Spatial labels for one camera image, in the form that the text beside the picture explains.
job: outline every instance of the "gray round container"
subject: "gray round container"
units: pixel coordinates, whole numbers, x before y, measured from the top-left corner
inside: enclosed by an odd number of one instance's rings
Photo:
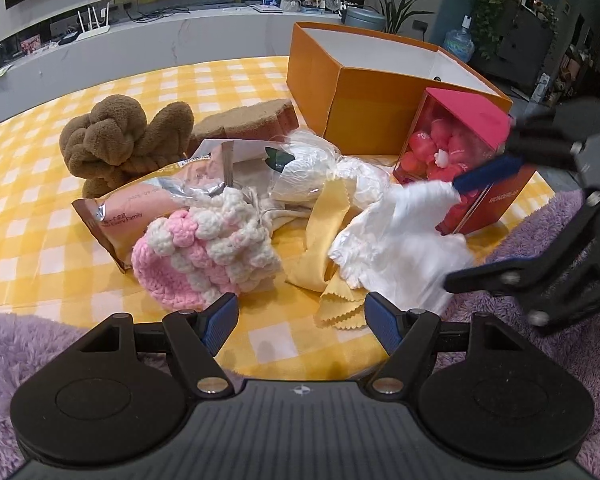
[[[371,9],[360,9],[359,7],[347,8],[344,24],[349,27],[368,28],[382,32],[386,24],[386,18]]]

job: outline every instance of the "yellow checkered tablecloth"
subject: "yellow checkered tablecloth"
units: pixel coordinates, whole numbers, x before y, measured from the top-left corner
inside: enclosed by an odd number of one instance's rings
[[[92,327],[114,312],[136,322],[166,314],[119,272],[71,207],[82,180],[71,176],[58,149],[66,122],[110,94],[134,97],[152,118],[175,100],[200,120],[239,105],[289,96],[286,57],[226,60],[168,68],[74,92],[0,124],[0,312],[36,314]],[[483,257],[527,214],[553,195],[536,174],[501,222],[472,235]],[[302,248],[302,227],[274,237],[282,257]],[[240,321],[218,360],[238,373],[264,378],[346,378],[386,357],[368,329],[317,328],[318,295],[284,282],[240,300]]]

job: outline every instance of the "bolt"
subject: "bolt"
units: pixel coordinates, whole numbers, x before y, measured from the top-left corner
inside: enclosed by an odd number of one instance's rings
[[[526,318],[533,326],[545,326],[549,323],[549,315],[542,310],[532,310]]]
[[[404,388],[402,381],[393,377],[376,379],[372,386],[376,392],[383,395],[397,394]]]
[[[582,151],[582,143],[578,142],[578,141],[574,142],[571,145],[571,149],[569,150],[569,152],[571,153],[571,155],[577,155],[581,151]]]
[[[501,275],[500,280],[505,285],[515,285],[520,282],[520,273],[516,272],[515,270],[504,272]]]
[[[229,383],[222,377],[205,377],[200,379],[196,386],[206,394],[219,394],[229,387]]]
[[[589,196],[587,196],[587,205],[589,207],[597,206],[600,203],[600,192],[594,191]]]

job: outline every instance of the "blue gripper pad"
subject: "blue gripper pad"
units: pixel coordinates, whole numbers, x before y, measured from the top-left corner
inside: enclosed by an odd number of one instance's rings
[[[223,294],[219,300],[198,315],[206,317],[200,340],[209,353],[215,356],[238,324],[238,298],[235,294]]]
[[[477,189],[484,189],[491,184],[518,174],[522,166],[522,159],[519,157],[512,155],[497,156],[474,170],[456,176],[453,184],[458,193],[469,193]]]
[[[391,355],[402,342],[396,313],[400,310],[389,303],[376,292],[370,292],[365,298],[365,319],[371,332],[382,345],[382,348]]]

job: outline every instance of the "pink small box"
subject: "pink small box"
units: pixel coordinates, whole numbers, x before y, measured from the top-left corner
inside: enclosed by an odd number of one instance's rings
[[[510,125],[510,117],[482,95],[427,88],[394,176],[403,185],[426,178],[418,164],[421,162],[427,165],[426,175],[430,178],[452,180],[493,157],[506,142]],[[412,135],[422,139],[411,139]],[[445,167],[432,160],[431,142],[436,147],[436,159],[440,164],[446,163]],[[462,203],[451,208],[438,230],[443,234],[468,234],[497,222],[534,171],[535,168],[525,166],[517,176],[463,196]]]

